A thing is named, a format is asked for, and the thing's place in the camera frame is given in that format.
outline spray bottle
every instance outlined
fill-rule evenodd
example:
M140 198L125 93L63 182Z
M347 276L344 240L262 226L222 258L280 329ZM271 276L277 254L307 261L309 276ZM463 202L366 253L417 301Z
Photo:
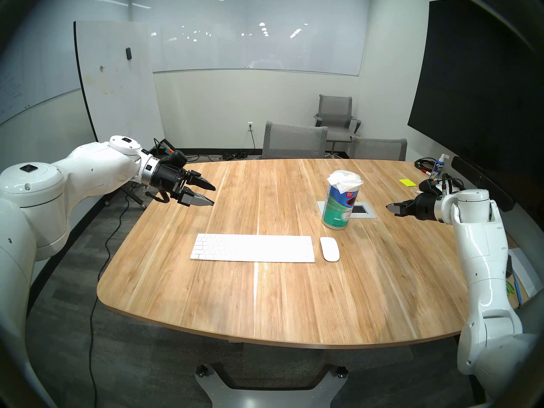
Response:
M438 178L440 176L440 173L442 172L442 168L444 168L444 159L449 159L449 155L446 155L445 153L443 153L440 159L438 159L435 162L435 166L432 168L432 172L431 172L432 179Z

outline chair armrest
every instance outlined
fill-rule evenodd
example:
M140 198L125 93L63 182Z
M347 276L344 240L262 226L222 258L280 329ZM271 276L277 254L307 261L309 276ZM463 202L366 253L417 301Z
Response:
M361 125L361 120L356 119L355 117L351 117L352 120L357 121L357 125L355 126L355 130L353 131L353 134L357 133L357 130L359 129Z

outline white mouse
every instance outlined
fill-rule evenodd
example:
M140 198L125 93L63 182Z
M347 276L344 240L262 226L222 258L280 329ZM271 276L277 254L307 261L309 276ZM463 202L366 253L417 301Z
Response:
M337 262L340 259L340 250L338 249L338 243L332 237L321 237L321 251L323 257L328 262Z

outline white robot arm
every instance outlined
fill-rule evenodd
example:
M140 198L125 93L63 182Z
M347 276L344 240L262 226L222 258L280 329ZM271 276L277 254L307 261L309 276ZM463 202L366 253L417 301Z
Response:
M213 205L185 184L215 188L196 171L186 171L187 158L176 151L159 160L124 136L109 142L89 143L53 164L11 166L0 174L0 339L20 371L47 405L47 395L28 361L24 345L28 293L34 262L62 249L70 234L70 214L91 196L110 193L132 180L159 189L190 206Z
M459 262L468 284L468 316L459 338L457 366L474 374L496 398L536 341L506 295L508 245L499 209L482 189L454 191L451 180L425 180L414 200L392 203L395 216L414 215L453 225ZM442 185L442 192L436 185Z

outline blue cable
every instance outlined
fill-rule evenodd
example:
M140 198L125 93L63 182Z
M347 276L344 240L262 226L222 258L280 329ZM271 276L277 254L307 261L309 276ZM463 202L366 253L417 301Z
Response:
M516 294L517 294L517 302L518 302L518 309L521 306L521 292L520 292L520 285L517 282L517 276L514 272L514 269L512 269L512 275L514 276L514 285L516 286Z

